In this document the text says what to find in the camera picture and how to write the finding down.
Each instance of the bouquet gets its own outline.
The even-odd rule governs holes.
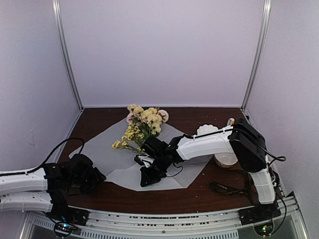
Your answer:
[[[121,141],[117,140],[112,148],[129,149],[141,153],[141,146],[149,136],[158,136],[161,132],[161,124],[168,121],[168,113],[159,108],[150,107],[144,110],[141,106],[132,104],[128,107],[129,114],[126,121],[129,123]]]

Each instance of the white enclosure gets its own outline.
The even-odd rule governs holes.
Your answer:
[[[295,192],[311,238],[319,235],[319,1],[275,0],[248,103],[286,192]]]
[[[272,13],[255,78],[265,2]],[[2,0],[0,170],[37,166],[67,137],[79,115],[72,89],[86,108],[240,107],[246,94],[243,110],[268,149],[288,158],[276,166],[315,239],[318,22],[317,0]],[[1,213],[0,238],[17,238],[22,219]]]
[[[1,1],[0,22],[0,170],[31,168],[67,136],[78,110],[52,2]],[[0,238],[15,239],[22,219],[1,213]]]
[[[239,107],[261,0],[62,0],[85,107]]]

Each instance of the wooden tabletop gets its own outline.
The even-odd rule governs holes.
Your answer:
[[[199,126],[213,124],[224,127],[229,118],[242,118],[237,108],[165,108],[171,126],[187,134],[195,134]],[[86,142],[125,118],[124,108],[85,109],[71,137],[83,138]],[[67,161],[68,155],[81,146],[80,142],[66,144],[59,162]],[[213,212],[250,206],[242,195],[222,195],[212,192],[208,184],[217,181],[236,188],[243,188],[243,176],[219,168],[213,160],[186,189],[136,192],[114,183],[103,182],[88,195],[68,197],[71,206],[120,213],[177,214]]]

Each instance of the sheet of paper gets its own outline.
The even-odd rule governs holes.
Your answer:
[[[112,149],[111,147],[116,140],[121,139],[127,126],[126,120],[121,120],[89,140],[82,151],[93,161],[94,167],[97,167],[107,177],[106,181],[108,182],[113,182],[134,191],[187,188],[211,158],[211,156],[202,156],[179,163],[177,166],[183,166],[181,173],[172,178],[162,178],[160,182],[142,188],[140,186],[141,167],[134,162],[136,154],[126,149]],[[158,138],[166,143],[169,143],[173,137],[183,135],[183,132],[166,123],[163,123],[161,128],[162,131]],[[72,157],[79,150],[80,148],[72,152],[69,157]],[[171,166],[167,171],[167,175],[172,176],[178,173],[179,170],[180,168]]]

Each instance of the black strap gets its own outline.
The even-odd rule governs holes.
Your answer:
[[[246,195],[248,200],[250,201],[250,203],[252,205],[256,205],[251,197],[251,194],[250,194],[250,188],[251,188],[250,185],[251,184],[250,184],[250,179],[249,179],[248,173],[243,171],[243,170],[237,170],[237,169],[229,170],[229,171],[239,173],[239,174],[244,176],[244,178],[245,178],[244,188],[238,189],[238,188],[234,188],[231,186],[223,185],[223,184],[215,182],[215,181],[212,181],[209,183],[209,188],[214,192],[222,193],[225,195],[234,195],[234,194]]]

